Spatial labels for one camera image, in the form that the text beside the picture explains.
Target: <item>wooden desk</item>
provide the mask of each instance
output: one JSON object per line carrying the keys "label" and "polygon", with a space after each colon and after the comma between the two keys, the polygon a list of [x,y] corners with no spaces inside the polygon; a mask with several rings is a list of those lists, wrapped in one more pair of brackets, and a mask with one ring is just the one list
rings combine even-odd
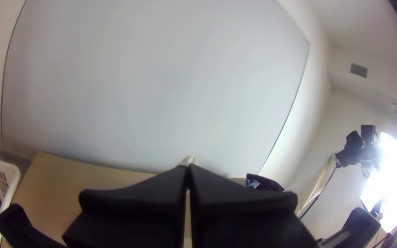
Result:
{"label": "wooden desk", "polygon": [[[62,234],[82,211],[78,201],[82,190],[123,188],[154,175],[97,166],[40,153],[33,160],[12,202],[24,208],[36,229],[65,244]],[[189,194],[186,212],[184,247],[189,248],[192,247]]]}

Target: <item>bright window light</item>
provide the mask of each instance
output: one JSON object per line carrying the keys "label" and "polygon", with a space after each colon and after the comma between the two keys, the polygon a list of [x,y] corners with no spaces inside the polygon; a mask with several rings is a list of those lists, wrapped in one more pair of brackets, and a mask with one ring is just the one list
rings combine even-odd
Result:
{"label": "bright window light", "polygon": [[386,133],[381,133],[380,139],[380,170],[374,169],[367,179],[361,201],[370,211],[379,200],[384,199],[381,227],[391,232],[397,226],[397,140]]}

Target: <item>black cable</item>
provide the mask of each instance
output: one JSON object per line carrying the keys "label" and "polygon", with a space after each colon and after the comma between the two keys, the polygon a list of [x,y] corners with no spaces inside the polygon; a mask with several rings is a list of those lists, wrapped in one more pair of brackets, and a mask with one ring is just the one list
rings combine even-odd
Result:
{"label": "black cable", "polygon": [[[332,179],[333,173],[335,173],[336,171],[336,167],[333,169],[332,174],[330,175],[329,179],[327,180],[326,186],[324,186],[323,190],[321,191],[321,193],[323,193],[324,189],[327,187],[328,183],[330,182],[330,179]],[[303,215],[300,217],[300,220],[306,215],[306,213],[309,211],[309,209],[313,206],[313,204],[318,200],[319,196],[321,195],[321,193],[319,195],[317,195],[317,197],[315,197],[315,200],[313,200],[313,202],[310,204],[310,206],[305,210],[305,212],[303,213]]]}
{"label": "black cable", "polygon": [[378,242],[378,236],[379,236],[379,232],[381,231],[381,228],[378,229],[378,233],[376,234],[376,239],[374,239],[374,243],[375,245],[373,247],[376,247],[376,242]]}
{"label": "black cable", "polygon": [[379,241],[375,246],[373,246],[372,248],[376,248],[379,244],[381,244],[387,237],[388,237],[388,235],[389,235],[390,233],[387,233],[387,235],[383,238],[383,239],[381,239],[381,241]]}

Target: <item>air vent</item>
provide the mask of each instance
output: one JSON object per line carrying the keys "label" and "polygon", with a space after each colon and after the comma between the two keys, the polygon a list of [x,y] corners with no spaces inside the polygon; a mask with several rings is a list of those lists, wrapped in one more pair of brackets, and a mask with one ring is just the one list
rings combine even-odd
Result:
{"label": "air vent", "polygon": [[350,67],[350,73],[358,75],[365,79],[367,78],[367,71],[368,69],[366,67],[354,63],[352,63],[352,66]]}

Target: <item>whiteboard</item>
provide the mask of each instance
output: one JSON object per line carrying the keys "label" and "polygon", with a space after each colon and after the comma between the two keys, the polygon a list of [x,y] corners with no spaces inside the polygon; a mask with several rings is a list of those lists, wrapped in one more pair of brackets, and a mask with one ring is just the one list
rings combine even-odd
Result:
{"label": "whiteboard", "polygon": [[3,140],[140,171],[195,155],[221,175],[258,173],[308,50],[274,0],[27,0]]}

